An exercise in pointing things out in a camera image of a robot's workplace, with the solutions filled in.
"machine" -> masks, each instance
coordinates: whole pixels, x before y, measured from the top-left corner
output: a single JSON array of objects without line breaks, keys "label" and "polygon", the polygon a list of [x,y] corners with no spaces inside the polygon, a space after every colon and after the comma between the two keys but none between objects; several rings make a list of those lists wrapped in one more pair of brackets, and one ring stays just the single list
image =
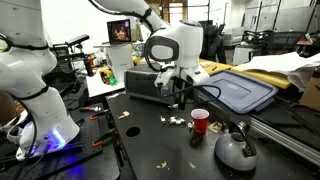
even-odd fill
[{"label": "machine", "polygon": [[[171,26],[144,0],[89,2],[105,13],[135,16],[150,29],[147,58],[167,63],[161,70],[154,69],[159,71],[156,87],[165,86],[171,77],[193,85],[209,78],[199,65],[203,30],[198,22],[181,20]],[[0,53],[0,90],[18,99],[35,122],[24,127],[16,157],[23,160],[30,149],[32,157],[61,150],[77,136],[79,127],[67,114],[58,91],[42,80],[57,60],[44,38],[40,0],[0,0],[0,16],[0,38],[8,44],[6,51]],[[76,44],[78,40],[68,43]]]}]

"gray device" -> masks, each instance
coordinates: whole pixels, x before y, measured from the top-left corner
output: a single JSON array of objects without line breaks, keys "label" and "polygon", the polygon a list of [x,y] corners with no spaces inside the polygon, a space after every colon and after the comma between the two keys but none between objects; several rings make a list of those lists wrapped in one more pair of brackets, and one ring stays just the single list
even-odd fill
[{"label": "gray device", "polygon": [[[159,64],[153,64],[156,69],[160,69]],[[147,64],[139,64],[125,71],[126,93],[130,96],[148,99],[172,105],[174,97],[161,98],[161,96],[172,93],[173,80],[170,80],[168,86],[158,89],[154,81],[158,76],[157,72],[151,70]]]}]

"red plastic cup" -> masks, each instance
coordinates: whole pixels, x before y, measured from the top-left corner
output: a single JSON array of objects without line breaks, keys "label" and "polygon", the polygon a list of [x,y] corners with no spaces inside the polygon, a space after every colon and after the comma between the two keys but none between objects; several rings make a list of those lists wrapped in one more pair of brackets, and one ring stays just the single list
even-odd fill
[{"label": "red plastic cup", "polygon": [[191,116],[194,122],[194,130],[200,134],[206,133],[209,112],[204,109],[194,109]]}]

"blue light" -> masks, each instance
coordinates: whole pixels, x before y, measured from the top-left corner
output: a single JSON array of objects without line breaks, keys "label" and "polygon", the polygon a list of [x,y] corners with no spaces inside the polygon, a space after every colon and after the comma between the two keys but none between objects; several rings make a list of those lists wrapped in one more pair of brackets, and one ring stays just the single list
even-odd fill
[{"label": "blue light", "polygon": [[52,131],[52,133],[56,137],[56,139],[58,140],[59,147],[63,146],[66,143],[66,141],[62,138],[62,136],[60,135],[60,133],[56,129],[54,129]]}]

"monitor screen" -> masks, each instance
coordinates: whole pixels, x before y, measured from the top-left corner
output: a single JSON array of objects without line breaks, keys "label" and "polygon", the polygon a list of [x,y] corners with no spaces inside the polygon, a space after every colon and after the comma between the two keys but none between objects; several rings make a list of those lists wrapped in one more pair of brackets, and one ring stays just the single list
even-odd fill
[{"label": "monitor screen", "polygon": [[130,20],[107,22],[110,44],[131,42]]}]

